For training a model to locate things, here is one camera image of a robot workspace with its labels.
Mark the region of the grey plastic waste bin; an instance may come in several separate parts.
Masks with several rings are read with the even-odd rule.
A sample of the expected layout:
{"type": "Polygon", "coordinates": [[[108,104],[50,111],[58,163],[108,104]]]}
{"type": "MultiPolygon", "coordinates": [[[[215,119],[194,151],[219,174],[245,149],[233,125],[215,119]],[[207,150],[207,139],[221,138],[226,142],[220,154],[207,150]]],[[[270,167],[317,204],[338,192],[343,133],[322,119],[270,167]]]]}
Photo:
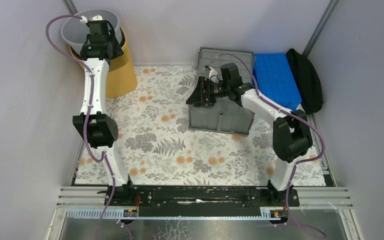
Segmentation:
{"type": "MultiPolygon", "coordinates": [[[[101,16],[104,20],[109,21],[115,30],[115,37],[123,46],[126,42],[124,32],[120,26],[119,17],[111,10],[108,9],[89,9],[80,11],[75,14],[79,17],[86,17],[88,20],[95,16],[101,16]]],[[[61,27],[61,36],[63,40],[70,45],[72,50],[80,55],[84,42],[87,40],[89,28],[80,22],[79,19],[71,17],[67,19],[61,27]]]]}

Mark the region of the large grey plastic crate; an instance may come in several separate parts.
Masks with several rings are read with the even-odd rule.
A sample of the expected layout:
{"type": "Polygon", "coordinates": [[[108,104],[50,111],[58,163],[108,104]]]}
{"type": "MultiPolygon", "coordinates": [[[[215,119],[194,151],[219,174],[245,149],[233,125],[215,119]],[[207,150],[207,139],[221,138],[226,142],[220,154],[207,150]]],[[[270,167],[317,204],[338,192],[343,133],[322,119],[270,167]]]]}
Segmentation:
{"type": "MultiPolygon", "coordinates": [[[[216,81],[222,80],[221,66],[234,63],[244,83],[251,83],[256,58],[251,51],[234,51],[202,47],[198,53],[199,77],[208,78],[204,66],[209,65],[218,72],[216,81]]],[[[195,107],[188,105],[189,129],[247,136],[254,121],[254,112],[239,106],[228,97],[217,98],[214,106],[195,107]]]]}

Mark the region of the blue plastic divided crate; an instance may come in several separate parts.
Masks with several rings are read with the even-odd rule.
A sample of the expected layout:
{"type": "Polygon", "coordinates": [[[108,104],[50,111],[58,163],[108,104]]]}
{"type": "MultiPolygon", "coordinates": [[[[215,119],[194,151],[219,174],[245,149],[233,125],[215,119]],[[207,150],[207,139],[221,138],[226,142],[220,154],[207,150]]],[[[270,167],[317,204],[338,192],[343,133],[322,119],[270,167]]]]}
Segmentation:
{"type": "Polygon", "coordinates": [[[253,76],[259,91],[284,108],[295,111],[302,99],[285,53],[254,55],[253,76]]]}

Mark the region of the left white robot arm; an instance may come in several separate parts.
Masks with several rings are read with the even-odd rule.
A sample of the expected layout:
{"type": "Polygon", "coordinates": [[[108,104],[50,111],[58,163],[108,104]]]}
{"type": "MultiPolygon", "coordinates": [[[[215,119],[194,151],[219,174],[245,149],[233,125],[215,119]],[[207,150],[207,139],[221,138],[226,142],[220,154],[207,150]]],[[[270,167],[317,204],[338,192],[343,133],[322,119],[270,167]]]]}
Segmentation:
{"type": "Polygon", "coordinates": [[[112,24],[100,15],[82,16],[80,22],[89,33],[77,62],[84,70],[84,97],[80,113],[72,123],[82,137],[89,156],[106,168],[108,187],[106,204],[128,206],[136,200],[135,188],[117,149],[119,136],[116,121],[107,113],[106,80],[111,60],[123,51],[112,24]]]}

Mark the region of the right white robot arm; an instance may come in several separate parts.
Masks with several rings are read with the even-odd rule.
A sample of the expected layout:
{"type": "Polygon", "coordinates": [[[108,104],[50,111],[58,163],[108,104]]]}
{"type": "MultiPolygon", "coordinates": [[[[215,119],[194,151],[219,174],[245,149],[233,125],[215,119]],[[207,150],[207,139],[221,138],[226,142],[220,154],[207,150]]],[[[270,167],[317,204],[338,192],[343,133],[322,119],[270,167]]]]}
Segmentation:
{"type": "Polygon", "coordinates": [[[313,145],[303,110],[284,109],[258,89],[256,80],[243,82],[235,63],[220,67],[221,76],[209,65],[208,76],[199,76],[186,100],[192,130],[248,135],[253,117],[262,118],[272,128],[272,149],[277,156],[274,174],[258,197],[273,206],[287,203],[292,191],[293,165],[302,160],[313,145]]]}

